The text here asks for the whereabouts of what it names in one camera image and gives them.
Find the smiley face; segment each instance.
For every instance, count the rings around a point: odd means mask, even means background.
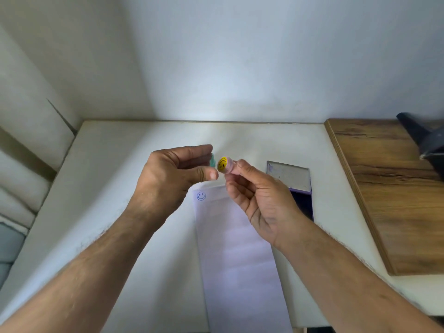
[[[205,200],[205,198],[207,197],[207,195],[201,190],[200,192],[197,193],[197,200],[199,201],[203,201]]]
[[[218,171],[219,172],[222,172],[225,169],[227,162],[228,162],[228,160],[226,157],[222,157],[219,160],[219,162],[218,162]]]

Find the brown wooden panel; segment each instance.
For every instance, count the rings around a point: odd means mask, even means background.
[[[444,273],[444,182],[397,120],[325,127],[392,275]]]

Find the forearm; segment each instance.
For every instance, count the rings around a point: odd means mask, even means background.
[[[311,221],[291,233],[281,251],[337,332],[443,331]]]
[[[99,332],[153,235],[152,223],[125,211],[9,318],[0,332]]]

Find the yellow sticker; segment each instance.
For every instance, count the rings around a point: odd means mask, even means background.
[[[225,157],[222,157],[219,160],[219,162],[218,162],[218,170],[219,170],[219,172],[223,171],[225,169],[227,162],[228,162],[228,160]]]

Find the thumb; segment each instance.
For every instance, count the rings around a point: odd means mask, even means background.
[[[217,180],[219,173],[217,169],[208,166],[198,166],[189,170],[184,170],[187,181],[191,184],[198,182]]]
[[[236,162],[236,166],[231,173],[240,174],[253,184],[258,184],[267,177],[267,174],[250,165],[244,159],[240,159]]]

